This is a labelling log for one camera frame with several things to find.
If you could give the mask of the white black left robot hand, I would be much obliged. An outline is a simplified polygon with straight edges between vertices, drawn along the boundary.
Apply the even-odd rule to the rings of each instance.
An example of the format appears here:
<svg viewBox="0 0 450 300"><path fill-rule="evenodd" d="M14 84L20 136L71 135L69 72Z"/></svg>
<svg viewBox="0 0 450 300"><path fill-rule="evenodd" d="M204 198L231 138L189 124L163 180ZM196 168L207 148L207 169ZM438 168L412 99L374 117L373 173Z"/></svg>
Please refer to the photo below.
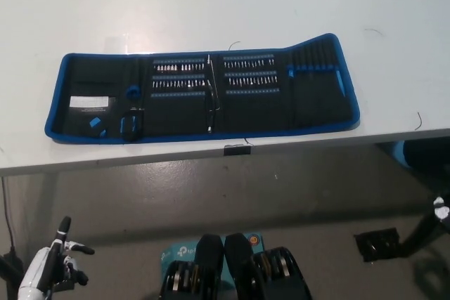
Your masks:
<svg viewBox="0 0 450 300"><path fill-rule="evenodd" d="M73 290L76 285L85 286L89 278L70 252L95 254L95 250L68 239L72 219L65 216L48 247L41 248L30 263L18 288L18 300L51 299L56 292Z"/></svg>

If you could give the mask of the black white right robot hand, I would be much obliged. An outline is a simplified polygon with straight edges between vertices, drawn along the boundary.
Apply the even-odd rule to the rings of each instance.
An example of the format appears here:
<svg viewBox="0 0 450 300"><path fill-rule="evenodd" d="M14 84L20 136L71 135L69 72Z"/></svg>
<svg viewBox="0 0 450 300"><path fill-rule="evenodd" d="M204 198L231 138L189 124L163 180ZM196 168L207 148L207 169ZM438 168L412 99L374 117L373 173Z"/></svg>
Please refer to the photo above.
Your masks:
<svg viewBox="0 0 450 300"><path fill-rule="evenodd" d="M449 206L443 197L437 197L433 202L434 213L440 223L449 222Z"/></svg>

